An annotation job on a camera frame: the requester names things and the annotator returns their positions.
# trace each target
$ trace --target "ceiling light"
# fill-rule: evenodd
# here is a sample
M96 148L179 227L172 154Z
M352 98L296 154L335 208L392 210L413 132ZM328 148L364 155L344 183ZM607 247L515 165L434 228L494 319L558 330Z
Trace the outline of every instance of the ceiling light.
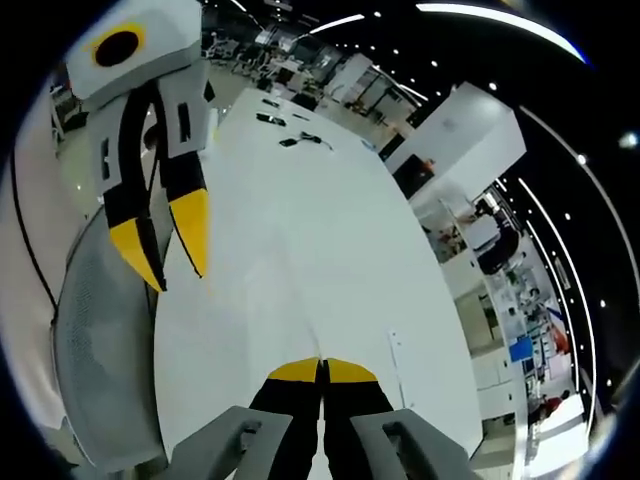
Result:
M424 100L425 102L428 102L429 99L427 97L425 97L424 95L422 95L421 93L416 92L413 88L409 88L406 85L402 85L401 83L398 84L400 86L400 88L402 88L403 90L406 90L409 93L412 93L413 95L415 95L418 98L421 98L422 100Z
M638 146L638 135L633 132L625 133L620 137L618 145L620 145L621 148L636 148Z
M507 193L507 187L504 186L504 184L500 181L499 178L496 178L496 183L498 184L498 186L502 189L502 191L504 193Z
M562 248L562 252L564 253L564 256L566 257L567 262L569 263L569 267L571 268L571 272L573 273L573 278L576 281L576 285L578 287L578 292L580 293L580 300L582 301L582 306L584 308L584 313L585 313L585 316L586 316L586 319L587 319L587 328L588 328L588 333L589 333L589 340L591 341L591 345L590 345L590 347L591 347L591 381L593 382L593 392L592 393L593 393L593 396L595 398L595 397L597 397L596 385L598 385L598 372L597 372L597 369L596 369L596 344L595 344L595 337L594 337L594 334L593 334L593 324L592 324L592 321L591 321L591 312L589 311L589 305L587 303L587 297L585 296L584 289L582 288L582 282L580 281L580 276L578 275L578 271L576 269L575 264L573 263L573 259L571 258L571 255L569 254L569 250L567 249L567 246L565 245L564 241L562 240L562 237L560 236L560 233L558 233L558 229L556 228L556 226L554 225L553 221L551 220L551 217L549 217L549 214L547 213L547 211L544 209L544 207L540 203L540 200L538 200L538 198L534 195L534 193L531 191L529 186L524 182L524 180L519 178L518 181L520 182L522 187L527 191L527 193L529 194L529 196L531 197L533 202L538 206L538 208L540 209L540 212L542 213L542 215L544 216L545 220L549 224L549 227L551 227L551 230L553 230L553 233L556 236L556 240L560 244L560 247ZM591 432L591 427L593 426L593 417L595 415L595 408L596 408L596 402L591 402L591 406L589 408L589 417L588 417L588 420L587 420L587 432L586 432L587 433L587 437L589 436L589 434Z
M536 242L538 242L538 246L540 247L540 251L542 252L542 256L544 257L545 260L545 266L544 268L546 270L551 270L551 277L553 278L553 282L556 284L556 288L558 293L560 294L560 299L564 298L564 290L562 289L562 285L560 285L560 279L558 278L558 274L556 273L555 269L553 268L549 268L549 265L551 265L551 259L549 258L549 255L547 254L547 249L544 248L544 245L542 244L542 242L540 241L540 237L538 236L538 233L536 232L535 228L533 228L533 225L531 225L531 222L529 220L527 220L527 227L529 228L529 231L533 234L534 238L536 239ZM569 310L566 311L566 317L567 317L567 324L569 325L569 331L567 332L567 334L569 334L569 332L571 332L571 347L572 347L572 351L574 353L574 359L575 359L575 382L576 382L576 390L578 389L578 379L580 378L580 367L578 366L578 357L577 357L577 349L576 349L576 338L575 335L573 334L573 323L571 322L571 312L569 312Z
M240 10L242 10L243 12L246 12L246 11L247 11L247 9L246 9L246 8L244 8L244 7L240 4L240 2L238 2L238 0L231 0L231 1L232 1L233 3L235 3L235 4L236 4L236 7L238 7L238 8L239 8Z
M458 13L461 15L471 15L474 17L482 17L490 20L495 20L497 22L507 23L516 28L526 30L530 33L533 33L534 35L542 37L545 40L548 40L551 43L562 48L565 52L570 53L583 63L587 63L580 52L573 45L571 45L571 43L566 38L563 38L553 30L550 30L547 27L543 27L542 25L532 22L531 20L527 20L526 18L518 17L506 12L500 12L498 10L492 10L490 8L475 7L472 5L456 5L451 3L422 3L416 6L423 12Z
M364 19L364 15L360 13L357 15L351 15L350 17L341 18L340 20L336 20L335 22L329 22L325 23L324 25L320 25L319 27L311 30L309 33L313 35L314 33L322 32L323 30L327 30L328 28L337 27L338 25L344 25L345 23L356 22L362 19Z

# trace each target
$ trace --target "white table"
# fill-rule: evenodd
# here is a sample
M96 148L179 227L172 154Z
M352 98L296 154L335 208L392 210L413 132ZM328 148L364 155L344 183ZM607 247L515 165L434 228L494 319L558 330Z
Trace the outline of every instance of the white table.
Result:
M208 275L198 280L177 239L167 253L154 352L167 454L229 406L248 405L270 371L314 355L372 370L395 408L402 383L407 406L472 453L482 430L469 352L409 204L359 137L265 97L245 90L204 155ZM334 151L278 144L301 130Z

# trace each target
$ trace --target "black cable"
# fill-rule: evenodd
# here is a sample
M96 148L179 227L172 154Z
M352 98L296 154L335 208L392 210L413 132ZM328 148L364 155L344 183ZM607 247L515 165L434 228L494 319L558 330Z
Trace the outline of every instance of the black cable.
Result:
M29 257L31 258L31 264L40 279L40 283L42 283L42 287L45 292L47 292L47 296L49 297L49 301L51 302L51 306L53 307L53 319L51 323L54 324L58 319L58 302L56 302L53 293L51 292L51 288L49 288L49 284L47 280L44 278L44 274L40 269L40 264L36 259L35 253L33 252L33 248L31 246L31 242L29 241L29 234L27 233L27 228L24 225L24 219L22 218L22 210L20 208L20 199L18 198L18 180L16 177L16 155L15 150L11 151L11 156L9 158L9 166L11 168L11 189L13 191L13 206L16 210L16 216L18 217L18 224L20 225L20 233L22 234L22 240L24 241L25 246L27 247L27 252L29 253Z
M158 154L156 153L153 159L153 167L151 167L151 178L149 179L149 199L147 201L147 205L151 207L151 190L153 189L153 180L156 177L156 170L158 169L158 162L160 158L158 158Z
M153 308L151 308L151 297L149 296L149 286L144 282L144 295L147 298L147 313L149 318L153 319Z

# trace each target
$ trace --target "white cabinet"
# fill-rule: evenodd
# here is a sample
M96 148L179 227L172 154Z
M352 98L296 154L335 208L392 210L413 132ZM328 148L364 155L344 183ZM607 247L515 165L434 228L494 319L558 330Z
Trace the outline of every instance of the white cabinet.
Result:
M478 267L476 258L469 249L460 252L443 264L442 271L454 300L474 290L482 283L482 270Z
M476 388L478 390L490 388L500 383L498 369L491 355L472 358L473 375L476 378Z
M496 418L515 411L513 383L501 383L484 390L478 390L480 416L483 420Z
M513 378L509 350L506 347L474 356L471 360L473 374L476 378L476 388L479 390L508 382Z
M489 321L476 291L456 299L456 310L469 351L481 350L493 342Z
M509 356L509 350L507 348L501 348L500 351L493 357L494 364L498 370L498 378L500 383L509 382L513 378L511 373L511 357Z
M499 467L482 468L475 470L475 473L483 480L511 480L513 465L503 465Z

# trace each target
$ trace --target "yellow ring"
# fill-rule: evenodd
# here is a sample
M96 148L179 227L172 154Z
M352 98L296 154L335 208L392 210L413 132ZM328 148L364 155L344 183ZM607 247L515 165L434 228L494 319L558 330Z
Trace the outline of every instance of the yellow ring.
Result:
M93 40L91 40L89 45L87 45L84 48L85 51L91 50L91 59L93 60L93 63L102 67L102 65L100 65L96 61L96 52L98 51L98 48L100 47L100 45L102 45L102 42L104 42L107 38L120 32L130 32L130 33L133 33L138 38L138 47L135 49L134 53L144 47L145 39L146 39L146 34L145 34L146 32L144 27L138 23L123 23L122 25L117 25L107 30L106 32L102 33L99 37L94 38Z

